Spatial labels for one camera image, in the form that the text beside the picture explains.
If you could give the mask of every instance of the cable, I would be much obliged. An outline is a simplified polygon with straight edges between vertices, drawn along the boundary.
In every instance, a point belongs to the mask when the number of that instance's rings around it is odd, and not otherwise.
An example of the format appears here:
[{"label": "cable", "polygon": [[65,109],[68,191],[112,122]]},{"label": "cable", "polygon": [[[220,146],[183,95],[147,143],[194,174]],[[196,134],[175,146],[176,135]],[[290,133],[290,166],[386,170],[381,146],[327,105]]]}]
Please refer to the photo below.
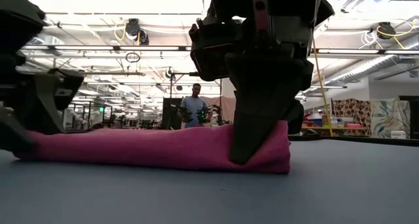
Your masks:
[{"label": "cable", "polygon": [[397,44],[399,44],[399,46],[405,50],[406,48],[400,43],[400,41],[397,39],[397,37],[394,37],[395,41],[397,41]]},{"label": "cable", "polygon": [[377,45],[381,48],[381,49],[384,49],[384,48],[382,48],[382,45],[377,41],[377,40],[375,40],[375,42],[377,43]]},{"label": "cable", "polygon": [[[315,39],[313,39],[313,48],[314,48],[314,50],[316,50],[316,40]],[[321,81],[321,75],[320,75],[320,69],[319,69],[319,60],[318,60],[318,56],[317,56],[316,51],[314,51],[314,58],[316,59],[317,76],[319,78],[321,95],[323,96],[323,101],[325,103],[326,117],[327,117],[327,122],[329,123],[330,136],[333,137],[332,123],[330,121],[330,115],[329,115],[329,110],[328,110],[328,106],[327,106],[325,89],[323,87],[323,82]]]},{"label": "cable", "polygon": [[414,29],[414,24],[416,23],[416,20],[413,20],[413,25],[411,25],[408,21],[406,21],[405,20],[405,22],[410,26],[410,30],[408,30],[408,31],[406,31],[406,32],[404,32],[404,33],[400,33],[400,34],[395,34],[395,35],[393,35],[393,34],[387,34],[387,33],[384,33],[384,32],[382,32],[382,31],[380,31],[380,28],[381,28],[381,26],[378,26],[377,27],[377,32],[378,33],[380,33],[380,34],[382,34],[382,35],[386,35],[386,36],[388,36],[388,37],[401,37],[401,36],[403,36],[403,35],[406,35],[406,34],[409,34],[411,31],[413,31],[413,29]]},{"label": "cable", "polygon": [[141,38],[141,30],[138,31],[138,35],[137,35],[137,45],[140,45],[140,38]]},{"label": "cable", "polygon": [[126,29],[126,23],[124,24],[124,31],[122,32],[122,38],[118,36],[117,34],[117,30],[113,30],[113,35],[115,35],[115,38],[118,39],[119,41],[123,41],[125,38],[125,29]]}]

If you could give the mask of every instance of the patterned curtain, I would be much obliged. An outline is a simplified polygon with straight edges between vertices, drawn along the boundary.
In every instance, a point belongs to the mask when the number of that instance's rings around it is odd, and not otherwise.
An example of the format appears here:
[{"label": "patterned curtain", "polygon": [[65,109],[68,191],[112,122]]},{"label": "patterned curtain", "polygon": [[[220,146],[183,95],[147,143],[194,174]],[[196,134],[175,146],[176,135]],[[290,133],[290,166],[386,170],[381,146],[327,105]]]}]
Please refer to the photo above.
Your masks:
[{"label": "patterned curtain", "polygon": [[355,123],[361,124],[364,128],[364,130],[346,130],[345,136],[371,135],[371,105],[369,101],[332,100],[332,115],[335,117],[351,117]]},{"label": "patterned curtain", "polygon": [[398,99],[371,100],[372,136],[391,138],[392,131],[406,132],[410,139],[410,104]]}]

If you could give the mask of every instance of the table surface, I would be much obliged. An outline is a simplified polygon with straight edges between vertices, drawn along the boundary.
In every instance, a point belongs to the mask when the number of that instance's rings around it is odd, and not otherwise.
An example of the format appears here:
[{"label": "table surface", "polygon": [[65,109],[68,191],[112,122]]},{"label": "table surface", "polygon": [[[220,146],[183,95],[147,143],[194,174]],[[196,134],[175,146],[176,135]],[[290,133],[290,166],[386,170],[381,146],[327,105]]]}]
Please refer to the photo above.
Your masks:
[{"label": "table surface", "polygon": [[419,148],[321,140],[291,150],[288,176],[21,162],[0,151],[0,222],[419,222]]}]

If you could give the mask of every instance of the folded towel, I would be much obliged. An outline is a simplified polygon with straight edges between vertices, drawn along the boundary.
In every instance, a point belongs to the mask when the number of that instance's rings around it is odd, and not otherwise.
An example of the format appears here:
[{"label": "folded towel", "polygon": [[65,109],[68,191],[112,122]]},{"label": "folded towel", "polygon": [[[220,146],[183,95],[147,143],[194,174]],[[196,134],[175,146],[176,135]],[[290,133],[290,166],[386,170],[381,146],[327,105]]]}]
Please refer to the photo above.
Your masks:
[{"label": "folded towel", "polygon": [[289,172],[287,122],[280,121],[251,160],[237,165],[228,159],[232,125],[184,130],[99,129],[84,134],[51,136],[30,132],[32,153],[22,160],[125,164],[186,170]]}]

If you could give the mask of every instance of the ceiling light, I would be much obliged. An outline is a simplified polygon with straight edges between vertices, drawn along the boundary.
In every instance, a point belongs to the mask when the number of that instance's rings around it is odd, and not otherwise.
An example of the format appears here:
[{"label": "ceiling light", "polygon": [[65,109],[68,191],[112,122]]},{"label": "ceiling light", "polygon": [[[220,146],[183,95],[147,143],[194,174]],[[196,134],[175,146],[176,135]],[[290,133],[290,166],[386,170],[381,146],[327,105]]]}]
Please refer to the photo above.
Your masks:
[{"label": "ceiling light", "polygon": [[119,43],[117,40],[112,40],[111,42],[112,42],[112,43],[115,43],[115,44],[117,44],[117,45],[120,45],[120,43]]},{"label": "ceiling light", "polygon": [[93,90],[79,90],[81,94],[88,94],[91,96],[97,96],[99,93],[94,92]]},{"label": "ceiling light", "polygon": [[69,105],[68,105],[68,108],[69,108],[69,109],[74,109],[75,107],[76,107],[76,108],[78,108],[78,107],[83,107],[83,105],[73,105],[73,104],[69,104]]},{"label": "ceiling light", "polygon": [[387,50],[386,54],[419,54],[419,50]]},{"label": "ceiling light", "polygon": [[84,101],[84,102],[92,102],[93,101],[93,99],[78,98],[78,97],[74,97],[73,100],[74,101]]},{"label": "ceiling light", "polygon": [[358,50],[358,49],[319,49],[319,53],[325,54],[376,54],[379,50]]},{"label": "ceiling light", "polygon": [[74,104],[90,104],[90,102],[84,102],[84,101],[72,101],[71,103],[74,103]]},{"label": "ceiling light", "polygon": [[121,47],[121,50],[179,50],[179,47],[153,47],[153,46],[144,46],[144,47]]},{"label": "ceiling light", "polygon": [[96,83],[96,82],[87,82],[86,84],[93,84],[93,85],[108,85],[108,84],[119,84],[119,83]]},{"label": "ceiling light", "polygon": [[[320,86],[310,86],[311,88],[321,88]],[[343,89],[343,88],[347,88],[347,86],[323,86],[323,88],[326,88],[326,89],[336,89],[336,88],[339,88],[339,89]]]},{"label": "ceiling light", "polygon": [[111,46],[55,46],[57,50],[113,50]]},{"label": "ceiling light", "polygon": [[124,103],[122,100],[111,100],[113,103]]},{"label": "ceiling light", "polygon": [[22,50],[48,50],[48,46],[45,45],[28,45],[22,47]]}]

